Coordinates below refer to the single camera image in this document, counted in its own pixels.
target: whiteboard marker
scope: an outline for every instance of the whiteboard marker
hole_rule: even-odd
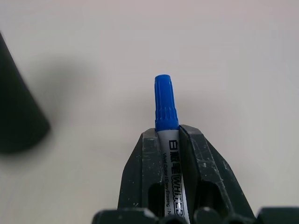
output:
[[[160,141],[165,182],[164,214],[189,221],[179,148],[179,124],[169,75],[155,78],[156,131]]]

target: white marker body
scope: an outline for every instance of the white marker body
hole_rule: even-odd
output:
[[[165,130],[157,133],[164,168],[165,216],[178,215],[190,223],[181,166],[179,130]]]

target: white surface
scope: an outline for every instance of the white surface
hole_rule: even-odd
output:
[[[53,133],[1,157],[1,223],[115,208],[163,73],[180,123],[226,158],[255,213],[298,205],[298,21],[296,0],[2,0],[0,29]]]

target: blue marker cap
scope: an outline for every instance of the blue marker cap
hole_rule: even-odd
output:
[[[169,75],[159,75],[155,78],[155,101],[156,131],[178,130],[178,116]]]

